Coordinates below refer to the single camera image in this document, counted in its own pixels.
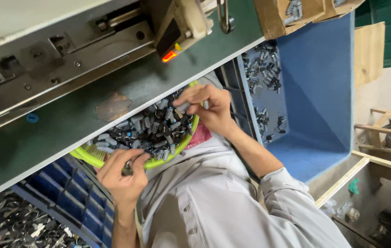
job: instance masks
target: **orange light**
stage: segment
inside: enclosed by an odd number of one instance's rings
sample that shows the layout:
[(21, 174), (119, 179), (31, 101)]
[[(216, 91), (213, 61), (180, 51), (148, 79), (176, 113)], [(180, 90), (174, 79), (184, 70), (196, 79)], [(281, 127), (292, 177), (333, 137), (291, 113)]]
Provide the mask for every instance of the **orange light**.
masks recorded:
[(162, 61), (166, 63), (176, 56), (177, 56), (177, 53), (175, 53), (174, 51), (171, 51), (167, 55), (165, 55), (165, 57), (162, 58)]

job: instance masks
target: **hand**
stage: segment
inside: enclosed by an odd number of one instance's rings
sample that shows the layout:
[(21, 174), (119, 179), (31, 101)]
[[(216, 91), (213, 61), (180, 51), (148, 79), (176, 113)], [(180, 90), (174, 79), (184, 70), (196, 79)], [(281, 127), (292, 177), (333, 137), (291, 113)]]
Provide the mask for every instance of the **hand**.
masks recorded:
[[(143, 166), (149, 157), (142, 149), (117, 149), (99, 170), (97, 178), (114, 197), (119, 217), (132, 217), (137, 199), (148, 183)], [(122, 176), (122, 168), (130, 159), (134, 160), (133, 175)]]
[[(206, 110), (199, 103), (208, 100), (209, 109)], [(200, 116), (203, 123), (209, 130), (229, 138), (237, 130), (237, 124), (231, 118), (230, 105), (231, 97), (227, 90), (219, 90), (213, 85), (197, 85), (185, 89), (173, 104), (180, 106), (185, 102), (191, 103), (187, 113)]]

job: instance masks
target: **white cloth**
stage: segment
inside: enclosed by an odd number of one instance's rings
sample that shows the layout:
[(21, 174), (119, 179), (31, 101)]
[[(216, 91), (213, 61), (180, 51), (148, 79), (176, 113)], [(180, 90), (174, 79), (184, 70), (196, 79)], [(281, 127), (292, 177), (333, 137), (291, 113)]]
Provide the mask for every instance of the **white cloth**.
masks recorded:
[(261, 180), (267, 214), (225, 139), (147, 170), (138, 203), (145, 247), (350, 247), (285, 168)]

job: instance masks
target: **green cloth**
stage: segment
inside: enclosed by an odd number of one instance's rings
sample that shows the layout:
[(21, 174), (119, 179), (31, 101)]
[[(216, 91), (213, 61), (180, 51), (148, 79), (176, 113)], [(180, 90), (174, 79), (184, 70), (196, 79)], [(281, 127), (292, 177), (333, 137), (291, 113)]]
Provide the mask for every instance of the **green cloth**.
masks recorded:
[(349, 185), (348, 185), (348, 190), (354, 194), (359, 194), (360, 192), (358, 191), (358, 187), (357, 187), (357, 183), (358, 183), (359, 179), (358, 178), (355, 178), (355, 180), (353, 180), (353, 182), (351, 182)]

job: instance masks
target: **metal bracket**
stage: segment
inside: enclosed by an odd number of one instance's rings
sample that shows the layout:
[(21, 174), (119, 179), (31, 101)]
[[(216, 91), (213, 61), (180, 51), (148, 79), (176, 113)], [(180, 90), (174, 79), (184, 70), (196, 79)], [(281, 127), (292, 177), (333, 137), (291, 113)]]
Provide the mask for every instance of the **metal bracket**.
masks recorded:
[(225, 0), (223, 4), (223, 13), (221, 11), (221, 0), (217, 0), (217, 16), (221, 31), (229, 34), (234, 30), (235, 20), (232, 16), (228, 15), (228, 0)]

